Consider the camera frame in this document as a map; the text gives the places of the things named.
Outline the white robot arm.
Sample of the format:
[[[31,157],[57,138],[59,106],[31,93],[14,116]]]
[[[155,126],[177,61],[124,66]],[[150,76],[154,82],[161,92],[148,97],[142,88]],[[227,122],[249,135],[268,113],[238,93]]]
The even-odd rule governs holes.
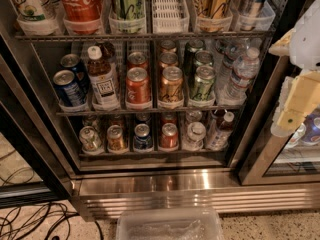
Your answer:
[[[285,78],[273,115],[271,133],[287,137],[320,105],[320,0],[311,4],[269,52],[288,56],[301,69],[298,76]]]

